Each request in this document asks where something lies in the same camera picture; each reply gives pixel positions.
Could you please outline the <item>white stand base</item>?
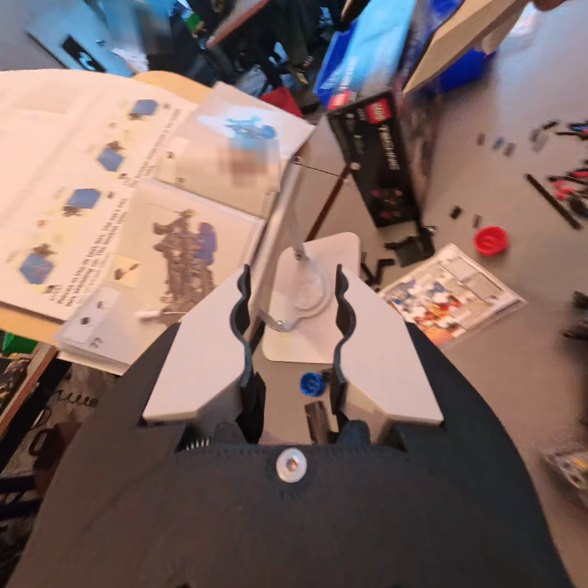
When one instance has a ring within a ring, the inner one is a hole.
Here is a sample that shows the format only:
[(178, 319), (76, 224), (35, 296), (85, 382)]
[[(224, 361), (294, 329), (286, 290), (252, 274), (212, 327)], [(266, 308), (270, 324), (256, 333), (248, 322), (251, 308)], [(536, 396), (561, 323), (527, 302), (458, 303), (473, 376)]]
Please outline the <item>white stand base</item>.
[(262, 350), (274, 362), (330, 364), (341, 340), (335, 297), (339, 265), (359, 273), (361, 242), (352, 232), (305, 243), (305, 259), (292, 247), (281, 253), (269, 302), (270, 327)]

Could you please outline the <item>red toy wheel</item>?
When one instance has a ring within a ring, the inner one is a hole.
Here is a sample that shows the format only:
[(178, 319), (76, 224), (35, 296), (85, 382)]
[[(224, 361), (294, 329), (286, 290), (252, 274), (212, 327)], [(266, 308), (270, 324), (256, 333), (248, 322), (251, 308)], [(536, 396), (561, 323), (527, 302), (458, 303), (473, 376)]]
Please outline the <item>red toy wheel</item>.
[(503, 254), (509, 247), (509, 235), (499, 226), (483, 227), (473, 240), (475, 250), (486, 257)]

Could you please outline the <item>pile of small toy pieces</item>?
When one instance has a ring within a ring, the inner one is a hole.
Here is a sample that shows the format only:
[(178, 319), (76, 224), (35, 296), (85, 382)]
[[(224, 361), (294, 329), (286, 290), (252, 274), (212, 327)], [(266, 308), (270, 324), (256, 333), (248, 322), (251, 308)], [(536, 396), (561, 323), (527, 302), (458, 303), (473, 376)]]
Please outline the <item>pile of small toy pieces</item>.
[[(587, 119), (568, 122), (564, 125), (564, 129), (559, 129), (560, 123), (561, 121), (558, 119), (551, 119), (533, 128), (528, 138), (532, 151), (539, 152), (550, 136), (575, 138), (582, 143), (587, 142)], [(584, 227), (587, 226), (587, 159), (584, 159), (580, 166), (573, 169), (548, 175), (546, 183), (541, 181), (540, 183), (570, 210)]]

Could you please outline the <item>toy instruction booklet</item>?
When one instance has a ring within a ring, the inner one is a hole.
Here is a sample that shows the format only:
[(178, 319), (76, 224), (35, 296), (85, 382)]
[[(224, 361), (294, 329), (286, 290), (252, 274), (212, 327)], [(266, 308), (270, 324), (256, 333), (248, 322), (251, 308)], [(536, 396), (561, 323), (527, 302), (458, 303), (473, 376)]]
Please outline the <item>toy instruction booklet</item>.
[(218, 82), (132, 196), (107, 274), (58, 332), (63, 358), (121, 375), (248, 264), (263, 287), (314, 125)]

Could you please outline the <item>blue storage crate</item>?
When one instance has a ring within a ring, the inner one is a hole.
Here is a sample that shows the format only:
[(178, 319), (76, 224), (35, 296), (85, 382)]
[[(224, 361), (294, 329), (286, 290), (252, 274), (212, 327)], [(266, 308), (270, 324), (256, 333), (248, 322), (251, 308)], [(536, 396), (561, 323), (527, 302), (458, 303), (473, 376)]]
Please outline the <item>blue storage crate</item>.
[(439, 75), (440, 92), (445, 94), (480, 80), (495, 55), (496, 51), (486, 54), (475, 48), (470, 49)]

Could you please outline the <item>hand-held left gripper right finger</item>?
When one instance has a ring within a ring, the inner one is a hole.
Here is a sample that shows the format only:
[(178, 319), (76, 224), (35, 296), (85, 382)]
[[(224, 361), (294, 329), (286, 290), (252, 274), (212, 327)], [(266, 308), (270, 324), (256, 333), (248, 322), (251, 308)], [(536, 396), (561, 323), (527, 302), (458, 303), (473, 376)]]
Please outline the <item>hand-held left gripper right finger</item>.
[(369, 436), (397, 424), (438, 427), (443, 414), (406, 322), (357, 275), (336, 267), (334, 348), (330, 407), (339, 431), (351, 421)]

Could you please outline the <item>black toy set box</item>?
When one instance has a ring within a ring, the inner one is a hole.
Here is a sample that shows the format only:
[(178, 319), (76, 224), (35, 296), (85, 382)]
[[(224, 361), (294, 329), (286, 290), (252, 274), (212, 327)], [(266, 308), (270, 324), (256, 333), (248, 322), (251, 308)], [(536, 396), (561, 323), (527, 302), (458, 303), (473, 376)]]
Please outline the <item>black toy set box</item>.
[(432, 1), (369, 1), (327, 52), (319, 96), (376, 227), (421, 222), (440, 91), (404, 93), (433, 32)]

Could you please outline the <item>black toy frame piece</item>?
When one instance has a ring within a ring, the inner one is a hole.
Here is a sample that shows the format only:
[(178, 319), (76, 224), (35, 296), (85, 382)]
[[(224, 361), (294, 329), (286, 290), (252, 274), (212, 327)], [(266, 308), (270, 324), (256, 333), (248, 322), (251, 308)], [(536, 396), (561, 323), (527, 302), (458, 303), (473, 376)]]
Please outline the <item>black toy frame piece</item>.
[(435, 255), (435, 233), (435, 226), (419, 226), (416, 235), (408, 236), (400, 242), (384, 243), (384, 248), (394, 253), (401, 268), (406, 268)]
[(385, 269), (393, 267), (395, 264), (394, 258), (380, 258), (376, 261), (375, 269), (371, 270), (363, 256), (360, 261), (360, 270), (364, 273), (364, 283), (370, 287), (380, 286)]

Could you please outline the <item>long black axle rod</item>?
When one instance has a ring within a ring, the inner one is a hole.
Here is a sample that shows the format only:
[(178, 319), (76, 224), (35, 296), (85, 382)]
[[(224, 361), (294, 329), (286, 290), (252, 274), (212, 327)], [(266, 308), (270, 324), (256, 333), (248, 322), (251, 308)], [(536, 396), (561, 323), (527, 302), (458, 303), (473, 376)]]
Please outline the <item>long black axle rod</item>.
[(566, 223), (575, 231), (584, 228), (577, 218), (561, 202), (552, 195), (533, 175), (524, 174), (525, 180), (535, 189), (535, 191), (566, 221)]

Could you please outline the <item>colourful sticker sheet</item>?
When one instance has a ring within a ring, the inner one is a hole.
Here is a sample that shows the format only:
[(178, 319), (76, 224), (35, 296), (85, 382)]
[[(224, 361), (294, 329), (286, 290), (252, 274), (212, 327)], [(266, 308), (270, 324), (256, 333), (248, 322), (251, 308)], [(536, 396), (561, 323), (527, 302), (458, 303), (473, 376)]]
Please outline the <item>colourful sticker sheet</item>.
[(379, 296), (440, 349), (526, 304), (454, 244), (380, 290)]

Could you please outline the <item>red cloth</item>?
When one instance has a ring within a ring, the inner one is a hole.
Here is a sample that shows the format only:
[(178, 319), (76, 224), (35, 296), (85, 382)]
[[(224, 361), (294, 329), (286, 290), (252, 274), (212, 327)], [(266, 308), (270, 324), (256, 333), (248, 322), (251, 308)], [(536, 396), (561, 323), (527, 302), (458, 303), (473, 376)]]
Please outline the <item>red cloth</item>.
[(266, 92), (259, 97), (259, 100), (297, 118), (304, 118), (304, 114), (301, 112), (296, 100), (287, 87), (280, 86), (271, 92)]

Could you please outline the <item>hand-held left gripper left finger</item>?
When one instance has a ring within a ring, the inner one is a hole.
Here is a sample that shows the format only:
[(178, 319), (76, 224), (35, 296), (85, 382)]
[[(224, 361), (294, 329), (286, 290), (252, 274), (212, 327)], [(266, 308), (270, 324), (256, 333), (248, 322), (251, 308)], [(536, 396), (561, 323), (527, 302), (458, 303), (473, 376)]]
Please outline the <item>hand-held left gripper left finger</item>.
[(176, 324), (143, 409), (146, 423), (187, 423), (201, 437), (233, 423), (246, 443), (259, 443), (266, 385), (245, 337), (250, 297), (251, 269), (244, 264)]

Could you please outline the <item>grey desk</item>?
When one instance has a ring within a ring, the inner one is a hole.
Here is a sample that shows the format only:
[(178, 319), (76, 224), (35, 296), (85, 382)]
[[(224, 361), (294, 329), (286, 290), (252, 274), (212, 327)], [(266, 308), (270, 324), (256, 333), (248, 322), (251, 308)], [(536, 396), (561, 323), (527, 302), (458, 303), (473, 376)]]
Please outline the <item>grey desk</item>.
[[(572, 230), (524, 179), (545, 182), (587, 159), (587, 143), (575, 138), (550, 136), (539, 152), (528, 141), (548, 120), (587, 119), (587, 1), (535, 14), (526, 26), (501, 44), (483, 80), (445, 97), (424, 222), (436, 227), (437, 247), (457, 245), (527, 301), (444, 351), (517, 445), (572, 582), (587, 587), (587, 512), (540, 461), (543, 451), (587, 438), (587, 348), (560, 335), (573, 292), (587, 292), (587, 226)], [(517, 143), (511, 157), (490, 149), (498, 136)], [(464, 212), (453, 220), (455, 205)], [(478, 230), (508, 233), (503, 254), (475, 250), (476, 214)]]

